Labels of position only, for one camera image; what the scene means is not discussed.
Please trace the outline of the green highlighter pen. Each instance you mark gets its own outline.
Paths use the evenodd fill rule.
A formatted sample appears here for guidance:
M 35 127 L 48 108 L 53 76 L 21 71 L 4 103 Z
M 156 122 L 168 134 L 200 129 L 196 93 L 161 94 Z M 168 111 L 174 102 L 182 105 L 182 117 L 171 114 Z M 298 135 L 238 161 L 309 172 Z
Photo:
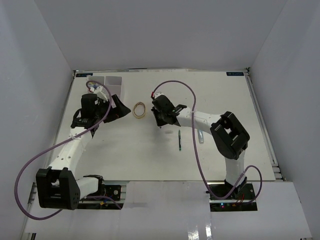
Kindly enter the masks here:
M 178 149 L 179 151 L 182 150 L 182 139 L 181 139 L 181 130 L 178 130 Z

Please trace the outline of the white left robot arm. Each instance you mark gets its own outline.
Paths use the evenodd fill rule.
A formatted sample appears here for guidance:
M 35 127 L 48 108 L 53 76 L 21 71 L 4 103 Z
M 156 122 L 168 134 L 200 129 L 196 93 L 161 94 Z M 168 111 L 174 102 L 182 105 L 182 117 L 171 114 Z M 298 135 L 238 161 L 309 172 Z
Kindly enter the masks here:
M 87 196 L 96 200 L 105 196 L 102 176 L 90 174 L 76 179 L 76 168 L 98 130 L 99 122 L 113 122 L 130 112 L 116 94 L 111 99 L 95 93 L 82 95 L 81 108 L 74 113 L 70 125 L 71 140 L 63 145 L 47 168 L 41 168 L 36 173 L 41 208 L 75 210 L 80 200 Z

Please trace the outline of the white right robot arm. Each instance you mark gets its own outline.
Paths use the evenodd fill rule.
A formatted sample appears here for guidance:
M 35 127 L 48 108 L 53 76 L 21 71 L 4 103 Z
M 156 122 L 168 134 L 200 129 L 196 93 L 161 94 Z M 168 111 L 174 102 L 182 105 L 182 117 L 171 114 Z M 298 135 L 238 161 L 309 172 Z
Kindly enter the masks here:
M 212 135 L 217 150 L 225 159 L 226 195 L 233 200 L 242 196 L 247 183 L 244 161 L 250 135 L 237 117 L 230 111 L 216 115 L 192 111 L 182 104 L 174 106 L 161 92 L 154 93 L 151 99 L 153 104 L 151 111 L 158 127 L 164 125 L 194 127 Z

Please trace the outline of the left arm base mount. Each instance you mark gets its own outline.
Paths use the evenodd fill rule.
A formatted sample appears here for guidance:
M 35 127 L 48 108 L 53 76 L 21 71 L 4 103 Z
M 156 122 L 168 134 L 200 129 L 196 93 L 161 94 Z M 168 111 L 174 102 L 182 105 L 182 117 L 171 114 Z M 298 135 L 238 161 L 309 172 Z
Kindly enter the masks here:
M 103 185 L 102 193 L 93 193 L 83 198 L 77 209 L 79 210 L 121 210 L 125 193 L 121 185 Z

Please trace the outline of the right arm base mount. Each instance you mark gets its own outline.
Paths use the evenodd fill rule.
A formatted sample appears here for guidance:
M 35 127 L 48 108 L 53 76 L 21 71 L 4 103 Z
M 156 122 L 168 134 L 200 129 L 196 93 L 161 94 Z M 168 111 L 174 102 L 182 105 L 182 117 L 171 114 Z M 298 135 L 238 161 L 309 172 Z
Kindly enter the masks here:
M 226 199 L 218 199 L 209 191 L 209 207 L 212 213 L 256 212 L 256 193 L 252 183 L 242 183 Z

